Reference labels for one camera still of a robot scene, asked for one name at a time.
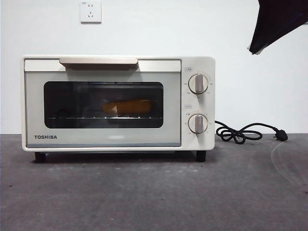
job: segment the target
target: black umbrella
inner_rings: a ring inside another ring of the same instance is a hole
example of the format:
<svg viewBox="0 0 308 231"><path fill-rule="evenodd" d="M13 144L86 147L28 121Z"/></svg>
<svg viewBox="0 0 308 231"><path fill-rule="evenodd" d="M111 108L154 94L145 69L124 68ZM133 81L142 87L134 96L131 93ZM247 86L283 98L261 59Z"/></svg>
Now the black umbrella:
<svg viewBox="0 0 308 231"><path fill-rule="evenodd" d="M259 0L255 33L249 46L252 54L261 51L308 21L308 0Z"/></svg>

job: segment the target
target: oven window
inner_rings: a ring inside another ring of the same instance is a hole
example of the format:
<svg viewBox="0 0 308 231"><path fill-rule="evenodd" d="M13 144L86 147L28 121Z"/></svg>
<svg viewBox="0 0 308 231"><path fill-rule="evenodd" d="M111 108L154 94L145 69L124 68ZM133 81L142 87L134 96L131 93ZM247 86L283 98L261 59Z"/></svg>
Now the oven window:
<svg viewBox="0 0 308 231"><path fill-rule="evenodd" d="M158 82L51 81L44 85L48 128L159 128L163 85Z"/></svg>

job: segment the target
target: white knob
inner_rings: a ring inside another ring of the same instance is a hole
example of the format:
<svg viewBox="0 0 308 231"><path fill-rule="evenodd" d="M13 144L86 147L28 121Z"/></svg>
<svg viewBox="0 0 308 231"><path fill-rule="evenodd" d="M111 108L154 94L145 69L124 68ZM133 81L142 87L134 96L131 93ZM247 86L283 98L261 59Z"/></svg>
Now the white knob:
<svg viewBox="0 0 308 231"><path fill-rule="evenodd" d="M196 134L201 134L207 129L207 119L205 116L196 114L189 118L189 129Z"/></svg>
<svg viewBox="0 0 308 231"><path fill-rule="evenodd" d="M201 94L207 89L207 78L202 74L197 74L189 79L189 89L195 94Z"/></svg>

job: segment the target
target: gray table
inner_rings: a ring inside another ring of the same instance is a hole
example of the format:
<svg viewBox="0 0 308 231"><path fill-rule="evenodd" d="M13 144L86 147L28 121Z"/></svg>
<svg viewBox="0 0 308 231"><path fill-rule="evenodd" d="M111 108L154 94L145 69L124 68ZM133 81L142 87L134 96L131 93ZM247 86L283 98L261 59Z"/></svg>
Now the gray table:
<svg viewBox="0 0 308 231"><path fill-rule="evenodd" d="M306 231L308 134L195 154L50 154L1 136L3 231Z"/></svg>

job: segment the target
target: coiled cord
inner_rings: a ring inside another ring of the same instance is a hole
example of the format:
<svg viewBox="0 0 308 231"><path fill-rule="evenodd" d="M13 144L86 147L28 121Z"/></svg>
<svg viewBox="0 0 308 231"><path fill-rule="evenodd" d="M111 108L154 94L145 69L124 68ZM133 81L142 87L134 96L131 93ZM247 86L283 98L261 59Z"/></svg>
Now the coiled cord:
<svg viewBox="0 0 308 231"><path fill-rule="evenodd" d="M215 121L215 123L221 125L221 127L219 127L216 130L216 134L225 142L228 142L231 139L233 139L235 143L243 144L243 143L245 143L246 140L257 141L257 140L262 139L263 135L262 135L261 132L255 131L255 130L246 130L247 128L252 127L252 126L264 126L264 127L267 127L267 128L271 128L276 132L275 136L276 136L277 140L280 140L280 141L288 140L288 136L287 136L287 134L285 133L284 130L278 130L277 128L275 128L271 125L267 125L267 124L253 123L253 124L249 124L249 125L243 127L240 130L235 130L235 129L230 128L229 126L227 126L224 123L221 123L219 121ZM250 136L245 135L245 133L256 134L257 137L250 137Z"/></svg>

